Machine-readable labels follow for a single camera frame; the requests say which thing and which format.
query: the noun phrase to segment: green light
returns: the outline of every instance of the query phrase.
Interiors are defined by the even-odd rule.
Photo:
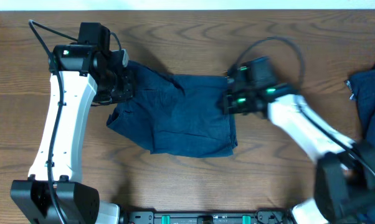
[[[275,88],[269,88],[269,89],[267,89],[267,93],[273,93],[274,91],[276,91]]]
[[[238,102],[238,103],[243,103],[243,102],[245,102],[245,98],[237,99],[237,102]]]

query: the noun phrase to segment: blue cloth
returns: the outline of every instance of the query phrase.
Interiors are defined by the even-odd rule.
[[[349,82],[357,101],[363,137],[375,147],[375,70],[359,72]],[[375,223],[375,207],[361,218],[366,223]]]
[[[226,77],[165,75],[137,62],[135,97],[119,103],[107,126],[152,154],[188,157],[233,155],[235,121],[217,107]]]

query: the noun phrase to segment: dark blue clothing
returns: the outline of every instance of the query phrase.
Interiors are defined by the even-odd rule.
[[[166,75],[130,61],[135,97],[120,103],[107,126],[150,153],[188,157],[233,155],[235,121],[217,107],[226,77]]]
[[[358,105],[363,137],[375,147],[375,70],[360,72],[349,78]],[[362,216],[368,223],[375,223],[375,208]]]

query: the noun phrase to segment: wood grain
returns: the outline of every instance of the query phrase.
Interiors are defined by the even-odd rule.
[[[47,57],[28,19],[72,36],[82,21],[101,22],[118,34],[133,60],[193,75],[220,75],[255,40],[290,37],[306,58],[303,94],[313,109],[360,138],[343,80],[375,61],[375,11],[0,12],[0,223],[27,223],[9,189],[12,180],[26,178],[49,105]],[[50,48],[68,43],[39,32]],[[247,59],[265,54],[283,80],[297,81],[297,60],[288,47],[269,42]],[[236,116],[235,154],[193,159],[150,155],[109,130],[105,122],[113,107],[91,109],[83,146],[83,183],[98,189],[102,200],[158,211],[255,210],[311,196],[313,165],[266,120]]]

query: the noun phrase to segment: white background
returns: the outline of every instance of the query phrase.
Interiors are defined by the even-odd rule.
[[[140,9],[375,9],[375,0],[0,0],[0,11]]]

